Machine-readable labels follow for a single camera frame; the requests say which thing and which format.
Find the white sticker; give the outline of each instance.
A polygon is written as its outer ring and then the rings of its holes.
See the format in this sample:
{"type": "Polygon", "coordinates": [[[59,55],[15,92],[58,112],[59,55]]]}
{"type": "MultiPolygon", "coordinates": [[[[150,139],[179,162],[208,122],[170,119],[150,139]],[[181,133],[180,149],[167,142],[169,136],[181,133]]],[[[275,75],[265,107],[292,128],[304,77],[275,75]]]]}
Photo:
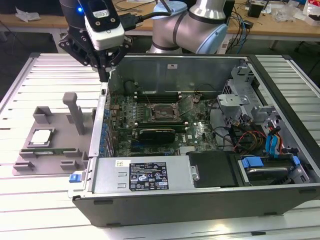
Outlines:
{"type": "Polygon", "coordinates": [[[35,151],[35,155],[53,155],[54,153],[52,151],[35,151]]]}
{"type": "Polygon", "coordinates": [[[178,64],[168,64],[168,69],[177,69],[178,64]]]}
{"type": "Polygon", "coordinates": [[[109,16],[109,11],[107,9],[94,11],[93,16],[95,16],[97,19],[105,18],[109,16]]]}
{"type": "Polygon", "coordinates": [[[115,160],[116,167],[129,167],[131,160],[115,160]]]}

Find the motherboard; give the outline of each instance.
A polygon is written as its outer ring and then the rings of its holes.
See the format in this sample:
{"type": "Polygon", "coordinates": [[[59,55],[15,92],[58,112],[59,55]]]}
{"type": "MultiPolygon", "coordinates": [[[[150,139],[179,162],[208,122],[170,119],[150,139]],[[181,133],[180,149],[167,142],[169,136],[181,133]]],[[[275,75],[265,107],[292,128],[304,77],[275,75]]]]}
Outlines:
{"type": "Polygon", "coordinates": [[[178,156],[217,149],[208,100],[198,94],[110,94],[101,157],[178,156]]]}

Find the blue latch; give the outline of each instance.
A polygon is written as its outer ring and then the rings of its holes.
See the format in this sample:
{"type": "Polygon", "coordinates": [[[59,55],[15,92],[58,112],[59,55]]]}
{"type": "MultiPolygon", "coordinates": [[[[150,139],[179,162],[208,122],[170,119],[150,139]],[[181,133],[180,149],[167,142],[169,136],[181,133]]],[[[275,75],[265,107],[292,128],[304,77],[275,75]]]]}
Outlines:
{"type": "Polygon", "coordinates": [[[273,156],[274,158],[278,158],[279,155],[276,154],[276,147],[278,144],[278,138],[276,135],[268,135],[265,141],[265,151],[273,156]]]}
{"type": "Polygon", "coordinates": [[[293,156],[293,157],[292,157],[292,160],[293,160],[293,162],[294,162],[294,164],[295,164],[296,166],[300,164],[300,160],[299,160],[299,158],[298,158],[297,156],[293,156]]]}
{"type": "Polygon", "coordinates": [[[70,177],[69,177],[69,183],[71,184],[74,184],[74,183],[81,183],[81,178],[82,178],[82,175],[81,174],[71,174],[70,177]]]}
{"type": "Polygon", "coordinates": [[[255,168],[263,167],[264,163],[262,162],[259,156],[247,156],[241,160],[243,167],[246,168],[255,168]]]}

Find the cpu socket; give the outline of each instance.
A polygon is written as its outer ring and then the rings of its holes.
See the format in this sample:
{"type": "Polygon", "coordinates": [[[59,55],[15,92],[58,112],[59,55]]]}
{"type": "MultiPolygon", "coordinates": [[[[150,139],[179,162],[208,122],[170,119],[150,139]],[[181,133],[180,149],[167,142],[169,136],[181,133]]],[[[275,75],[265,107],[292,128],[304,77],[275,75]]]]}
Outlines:
{"type": "Polygon", "coordinates": [[[179,109],[176,104],[153,104],[151,109],[152,122],[179,122],[179,109]]]}

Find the aluminum extrusion table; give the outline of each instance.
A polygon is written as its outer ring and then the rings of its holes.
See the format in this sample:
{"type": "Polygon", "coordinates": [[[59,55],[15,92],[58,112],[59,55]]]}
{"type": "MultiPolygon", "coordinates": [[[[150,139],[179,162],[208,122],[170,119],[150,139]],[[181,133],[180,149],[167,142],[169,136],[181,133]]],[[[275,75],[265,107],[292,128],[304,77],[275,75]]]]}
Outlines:
{"type": "MultiPolygon", "coordinates": [[[[319,132],[312,128],[320,121],[318,89],[302,71],[294,69],[294,62],[281,56],[257,57],[319,143],[319,132]]],[[[0,103],[0,239],[320,238],[320,200],[306,202],[281,216],[106,229],[92,226],[68,199],[69,176],[12,175],[13,163],[34,122],[35,107],[48,105],[55,113],[67,113],[61,100],[66,91],[76,92],[82,111],[91,112],[98,102],[98,74],[68,54],[41,54],[28,59],[0,103]],[[266,234],[255,236],[252,232],[266,234]]]]}

